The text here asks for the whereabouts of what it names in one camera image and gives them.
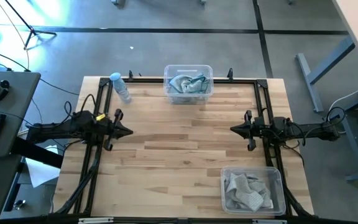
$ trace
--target gray table surface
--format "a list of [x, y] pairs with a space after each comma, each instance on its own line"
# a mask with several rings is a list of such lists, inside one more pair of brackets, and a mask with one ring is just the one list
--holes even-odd
[[[1, 80], [9, 81], [11, 86], [8, 95], [0, 101], [0, 111], [23, 118], [40, 80], [40, 74], [0, 72]], [[22, 157], [9, 154], [21, 124], [21, 119], [7, 115], [0, 133], [0, 214]]]
[[[32, 72], [0, 72], [0, 81], [7, 80], [11, 86], [7, 96], [0, 101], [0, 111], [23, 118], [29, 108], [41, 74]], [[7, 156], [16, 138], [22, 120], [6, 115], [0, 133], [0, 157]]]

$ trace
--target paper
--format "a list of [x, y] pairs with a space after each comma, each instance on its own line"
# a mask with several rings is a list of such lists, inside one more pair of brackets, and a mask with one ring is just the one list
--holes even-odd
[[[57, 146], [48, 146], [45, 148], [50, 152], [57, 152]], [[38, 187], [39, 185], [45, 183], [48, 180], [52, 180], [59, 176], [60, 169], [45, 165], [42, 162], [35, 161], [33, 159], [25, 159], [27, 167], [29, 168], [31, 184], [33, 187]]]

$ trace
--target white cloth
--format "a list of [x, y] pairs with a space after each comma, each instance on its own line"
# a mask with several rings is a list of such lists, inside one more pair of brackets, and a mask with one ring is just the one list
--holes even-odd
[[249, 208], [256, 212], [260, 208], [272, 206], [270, 191], [265, 182], [256, 176], [230, 174], [224, 181], [227, 208]]

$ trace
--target bottle cap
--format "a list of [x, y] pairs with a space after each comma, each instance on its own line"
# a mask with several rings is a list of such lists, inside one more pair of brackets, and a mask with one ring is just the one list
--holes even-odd
[[114, 72], [113, 74], [110, 75], [110, 80], [111, 81], [116, 81], [118, 79], [121, 78], [121, 74], [119, 72]]

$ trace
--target clear plastic container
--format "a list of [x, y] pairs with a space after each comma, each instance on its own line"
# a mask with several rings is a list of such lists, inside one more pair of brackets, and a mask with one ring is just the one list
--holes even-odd
[[[174, 93], [173, 87], [169, 84], [172, 78], [177, 75], [188, 75], [196, 77], [204, 74], [209, 82], [205, 93]], [[172, 104], [205, 104], [208, 98], [214, 93], [214, 78], [212, 68], [208, 65], [168, 65], [164, 70], [164, 93]]]
[[[265, 182], [266, 188], [270, 191], [272, 206], [270, 208], [260, 208], [253, 212], [250, 208], [227, 208], [226, 194], [224, 190], [224, 180], [230, 177], [230, 174], [254, 175]], [[274, 167], [223, 167], [221, 170], [221, 190], [222, 207], [229, 214], [236, 215], [283, 215], [285, 213], [285, 199], [281, 174]]]

